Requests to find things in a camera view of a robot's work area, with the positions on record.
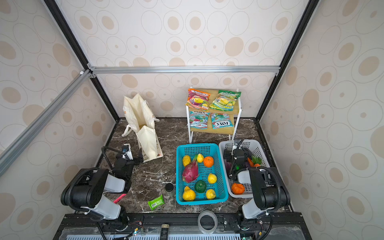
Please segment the green bell pepper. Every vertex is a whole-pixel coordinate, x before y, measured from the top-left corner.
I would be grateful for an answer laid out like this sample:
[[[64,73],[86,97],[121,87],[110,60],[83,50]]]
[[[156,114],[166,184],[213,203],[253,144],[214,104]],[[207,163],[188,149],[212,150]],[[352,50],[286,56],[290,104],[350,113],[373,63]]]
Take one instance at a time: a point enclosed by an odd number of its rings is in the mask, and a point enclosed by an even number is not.
[[[195,191],[199,194],[202,194],[206,191],[207,189],[207,184],[203,180],[199,180],[195,184]]]

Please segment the pink dragon fruit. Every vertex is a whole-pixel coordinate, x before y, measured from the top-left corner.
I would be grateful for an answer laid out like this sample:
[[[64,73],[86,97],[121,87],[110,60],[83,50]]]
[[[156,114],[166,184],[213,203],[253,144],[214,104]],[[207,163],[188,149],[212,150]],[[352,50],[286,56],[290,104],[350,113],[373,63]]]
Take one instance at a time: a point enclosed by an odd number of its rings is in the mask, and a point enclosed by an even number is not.
[[[197,179],[199,176],[199,170],[198,170],[198,162],[196,160],[196,155],[194,156],[192,162],[184,167],[184,171],[182,173],[182,179],[186,183],[190,183]]]

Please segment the cream canvas grocery bag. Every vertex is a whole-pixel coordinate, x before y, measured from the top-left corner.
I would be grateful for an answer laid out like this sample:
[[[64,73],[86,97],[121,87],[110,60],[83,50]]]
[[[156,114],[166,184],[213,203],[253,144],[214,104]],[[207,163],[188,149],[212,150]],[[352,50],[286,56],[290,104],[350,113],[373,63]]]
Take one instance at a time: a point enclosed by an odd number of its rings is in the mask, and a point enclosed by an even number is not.
[[[155,123],[159,121],[153,114],[149,104],[141,95],[133,98],[124,97],[123,112],[128,122],[123,137],[131,132],[136,134],[139,149],[142,150],[144,162],[163,157]]]

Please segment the large yellow pear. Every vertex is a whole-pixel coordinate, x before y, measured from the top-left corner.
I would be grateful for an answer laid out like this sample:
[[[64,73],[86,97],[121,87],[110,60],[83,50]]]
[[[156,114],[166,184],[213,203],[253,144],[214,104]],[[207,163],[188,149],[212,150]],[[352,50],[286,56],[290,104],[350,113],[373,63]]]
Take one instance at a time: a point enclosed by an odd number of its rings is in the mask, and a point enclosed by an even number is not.
[[[196,199],[196,193],[190,187],[186,186],[182,195],[184,201],[191,202]]]

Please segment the red candy bag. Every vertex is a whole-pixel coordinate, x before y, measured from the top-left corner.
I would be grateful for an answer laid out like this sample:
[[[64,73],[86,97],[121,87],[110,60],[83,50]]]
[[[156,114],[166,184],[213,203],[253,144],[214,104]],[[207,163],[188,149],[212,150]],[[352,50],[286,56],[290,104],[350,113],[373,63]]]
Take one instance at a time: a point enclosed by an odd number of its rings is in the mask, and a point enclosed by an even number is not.
[[[196,89],[188,89],[186,106],[207,112],[209,110],[209,97],[211,94]]]

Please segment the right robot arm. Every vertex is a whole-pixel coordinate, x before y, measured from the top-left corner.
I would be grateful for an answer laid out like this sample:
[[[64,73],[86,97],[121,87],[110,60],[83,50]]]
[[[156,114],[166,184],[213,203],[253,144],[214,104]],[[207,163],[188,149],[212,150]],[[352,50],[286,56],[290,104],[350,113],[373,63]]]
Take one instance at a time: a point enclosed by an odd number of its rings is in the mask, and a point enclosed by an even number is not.
[[[290,204],[289,192],[277,168],[270,167],[258,141],[224,141],[219,149],[229,194],[249,199],[238,211],[242,221],[261,219]]]

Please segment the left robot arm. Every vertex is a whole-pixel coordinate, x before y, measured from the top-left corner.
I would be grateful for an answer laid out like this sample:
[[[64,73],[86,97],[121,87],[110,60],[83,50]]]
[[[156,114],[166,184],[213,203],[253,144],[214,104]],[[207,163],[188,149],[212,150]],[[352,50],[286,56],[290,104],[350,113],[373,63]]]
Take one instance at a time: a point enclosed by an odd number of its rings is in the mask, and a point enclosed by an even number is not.
[[[63,190],[61,203],[84,214],[95,214],[102,220],[128,224],[129,218],[124,207],[108,199],[104,193],[126,194],[132,185],[133,168],[143,159],[134,158],[130,144],[116,150],[102,147],[102,154],[109,169],[80,169]]]

